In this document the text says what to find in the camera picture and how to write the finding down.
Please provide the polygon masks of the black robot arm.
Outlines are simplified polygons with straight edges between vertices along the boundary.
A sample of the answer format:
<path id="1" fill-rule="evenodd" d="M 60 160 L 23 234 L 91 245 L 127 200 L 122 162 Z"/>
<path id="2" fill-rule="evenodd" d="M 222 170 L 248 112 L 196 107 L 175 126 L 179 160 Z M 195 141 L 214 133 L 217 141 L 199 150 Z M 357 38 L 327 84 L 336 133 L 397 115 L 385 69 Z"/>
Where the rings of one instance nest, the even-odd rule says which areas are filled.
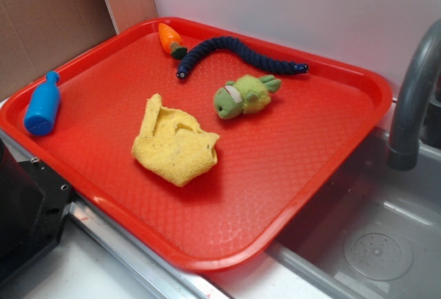
<path id="1" fill-rule="evenodd" d="M 1 284 L 61 240 L 73 190 L 43 161 L 17 161 L 1 143 Z"/>

